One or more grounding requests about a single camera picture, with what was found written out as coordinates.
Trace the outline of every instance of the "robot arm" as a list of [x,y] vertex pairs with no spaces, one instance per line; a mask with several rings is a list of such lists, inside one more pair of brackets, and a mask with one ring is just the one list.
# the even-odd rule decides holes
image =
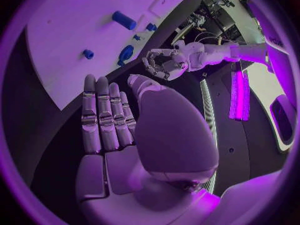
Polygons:
[[[239,45],[236,42],[229,42],[223,45],[214,45],[191,42],[185,45],[183,40],[179,40],[174,47],[176,49],[150,50],[142,59],[146,70],[152,75],[168,81],[180,77],[185,71],[201,70],[206,65],[216,65],[223,60],[258,62],[267,65],[268,70],[272,71],[269,61],[266,59],[268,53],[264,43]],[[155,58],[159,55],[171,57],[171,60],[158,65]]]

